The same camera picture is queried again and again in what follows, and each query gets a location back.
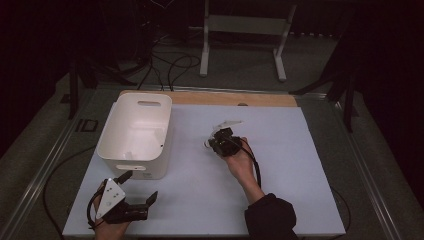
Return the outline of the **white metal stand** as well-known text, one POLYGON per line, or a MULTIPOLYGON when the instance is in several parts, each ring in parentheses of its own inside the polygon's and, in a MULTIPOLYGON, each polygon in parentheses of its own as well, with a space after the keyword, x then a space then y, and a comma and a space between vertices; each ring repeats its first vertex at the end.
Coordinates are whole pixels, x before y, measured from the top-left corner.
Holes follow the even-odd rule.
POLYGON ((203 49, 200 58, 199 75, 206 77, 209 66, 209 34, 211 32, 260 34, 279 36, 280 43, 273 50, 275 68, 280 82, 287 80, 282 53, 288 39, 292 21, 297 9, 296 4, 291 4, 286 18, 264 18, 248 16, 216 15, 210 13, 210 0, 204 0, 203 17, 203 49))

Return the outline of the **white plastic bin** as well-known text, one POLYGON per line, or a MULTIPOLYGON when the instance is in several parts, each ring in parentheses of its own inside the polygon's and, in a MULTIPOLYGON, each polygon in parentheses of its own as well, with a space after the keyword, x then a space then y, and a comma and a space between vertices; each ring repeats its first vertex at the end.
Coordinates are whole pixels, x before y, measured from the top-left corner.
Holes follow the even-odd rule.
POLYGON ((132 179, 156 180, 165 176, 173 129, 170 127, 172 99, 164 94, 124 93, 113 105, 103 128, 97 154, 116 175, 133 171, 132 179), (159 148, 154 131, 166 134, 159 148), (133 160, 124 153, 131 151, 133 160))

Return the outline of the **person's right hand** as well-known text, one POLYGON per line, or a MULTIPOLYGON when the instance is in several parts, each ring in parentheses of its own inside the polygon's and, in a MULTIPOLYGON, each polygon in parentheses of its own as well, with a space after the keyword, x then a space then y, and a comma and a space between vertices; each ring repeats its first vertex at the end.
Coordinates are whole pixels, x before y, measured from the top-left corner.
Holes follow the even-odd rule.
POLYGON ((242 137, 242 148, 235 155, 223 157, 229 171, 243 188, 257 183, 252 157, 253 153, 246 137, 242 137))

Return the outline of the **white table mat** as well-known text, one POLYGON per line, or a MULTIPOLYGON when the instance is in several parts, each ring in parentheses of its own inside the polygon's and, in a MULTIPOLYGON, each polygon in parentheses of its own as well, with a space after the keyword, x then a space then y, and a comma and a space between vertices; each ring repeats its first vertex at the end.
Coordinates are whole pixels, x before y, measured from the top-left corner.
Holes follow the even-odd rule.
POLYGON ((262 189, 293 204, 300 236, 332 236, 345 231, 303 112, 298 107, 176 104, 166 175, 129 180, 130 202, 152 193, 157 201, 147 220, 133 223, 132 236, 236 237, 247 233, 247 201, 226 164, 205 148, 214 126, 235 121, 259 163, 262 189))

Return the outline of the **black stand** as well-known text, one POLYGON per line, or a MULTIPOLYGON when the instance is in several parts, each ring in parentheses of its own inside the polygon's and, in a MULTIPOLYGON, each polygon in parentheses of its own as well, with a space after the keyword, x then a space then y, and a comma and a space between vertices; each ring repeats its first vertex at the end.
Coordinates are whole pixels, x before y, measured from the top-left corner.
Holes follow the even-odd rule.
POLYGON ((121 85, 135 86, 135 83, 126 80, 118 73, 113 72, 91 58, 73 59, 69 64, 69 119, 73 119, 79 110, 79 82, 82 82, 89 89, 95 89, 97 87, 98 80, 95 77, 95 71, 105 74, 121 85))
POLYGON ((321 77, 319 80, 298 90, 290 91, 291 95, 302 96, 310 93, 312 90, 332 83, 330 89, 326 93, 325 98, 329 102, 338 102, 342 96, 345 96, 343 107, 343 123, 346 129, 352 133, 352 112, 354 100, 354 86, 356 80, 357 68, 349 70, 340 70, 321 77))

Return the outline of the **wooden board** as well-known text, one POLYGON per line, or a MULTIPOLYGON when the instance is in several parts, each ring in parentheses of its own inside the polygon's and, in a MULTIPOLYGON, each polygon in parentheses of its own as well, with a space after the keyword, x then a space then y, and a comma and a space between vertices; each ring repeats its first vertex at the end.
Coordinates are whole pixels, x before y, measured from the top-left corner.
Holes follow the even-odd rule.
POLYGON ((169 96, 175 104, 297 107, 291 95, 231 92, 151 91, 169 96))

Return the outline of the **person's left hand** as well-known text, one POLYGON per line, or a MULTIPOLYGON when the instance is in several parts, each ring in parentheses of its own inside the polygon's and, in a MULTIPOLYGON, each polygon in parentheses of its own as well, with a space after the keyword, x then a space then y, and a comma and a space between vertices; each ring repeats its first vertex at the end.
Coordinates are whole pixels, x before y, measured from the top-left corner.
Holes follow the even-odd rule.
POLYGON ((95 240, 123 240, 130 222, 108 224, 102 219, 96 219, 95 225, 95 240))

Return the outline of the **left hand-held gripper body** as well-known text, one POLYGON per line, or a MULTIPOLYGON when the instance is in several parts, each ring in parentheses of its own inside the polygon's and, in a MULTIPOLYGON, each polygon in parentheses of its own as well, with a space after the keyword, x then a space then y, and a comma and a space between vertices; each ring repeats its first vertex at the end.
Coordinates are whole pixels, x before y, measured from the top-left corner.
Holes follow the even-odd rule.
POLYGON ((148 217, 147 204, 131 205, 126 202, 126 193, 117 179, 107 179, 101 200, 96 210, 95 219, 102 219, 108 224, 142 221, 148 217))

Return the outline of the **metal floor rail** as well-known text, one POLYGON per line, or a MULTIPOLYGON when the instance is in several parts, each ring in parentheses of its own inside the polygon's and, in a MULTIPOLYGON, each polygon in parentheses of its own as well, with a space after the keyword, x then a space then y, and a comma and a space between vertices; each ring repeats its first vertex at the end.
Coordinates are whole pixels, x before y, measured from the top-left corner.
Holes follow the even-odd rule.
MULTIPOLYGON (((186 86, 174 86, 172 89, 169 86, 162 85, 142 85, 140 88, 137 86, 125 86, 115 84, 100 84, 97 89, 111 89, 115 91, 123 90, 135 90, 135 91, 159 91, 161 92, 207 92, 207 93, 250 93, 250 94, 277 94, 277 95, 289 95, 288 91, 265 91, 265 90, 245 90, 245 89, 226 89, 226 88, 209 88, 209 87, 186 87, 186 86)), ((325 100, 327 94, 325 93, 306 93, 303 95, 293 95, 295 99, 317 99, 325 100)))
POLYGON ((352 133, 347 130, 343 121, 343 109, 340 103, 335 103, 332 106, 333 113, 337 119, 338 125, 342 130, 345 139, 348 142, 349 148, 353 154, 353 162, 357 168, 365 191, 372 204, 374 212, 380 222, 383 232, 387 240, 403 240, 397 225, 395 224, 392 215, 388 209, 386 201, 380 192, 371 171, 366 164, 365 158, 359 149, 358 143, 352 133))
POLYGON ((53 144, 49 154, 44 159, 43 164, 33 179, 29 182, 22 197, 18 201, 11 217, 4 225, 4 228, 0 231, 0 240, 12 240, 22 228, 25 219, 32 210, 38 196, 42 192, 48 175, 53 171, 54 166, 60 159, 73 132, 73 129, 77 124, 80 114, 81 109, 77 110, 72 115, 72 118, 66 122, 66 125, 58 136, 56 142, 53 144))

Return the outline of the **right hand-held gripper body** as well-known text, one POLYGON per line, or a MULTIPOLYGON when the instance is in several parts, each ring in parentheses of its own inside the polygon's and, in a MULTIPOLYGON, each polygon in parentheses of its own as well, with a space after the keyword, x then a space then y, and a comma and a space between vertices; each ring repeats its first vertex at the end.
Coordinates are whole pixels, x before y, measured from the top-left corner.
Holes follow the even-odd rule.
POLYGON ((241 121, 224 121, 213 128, 209 147, 221 157, 235 155, 242 146, 241 138, 233 135, 232 126, 241 121))

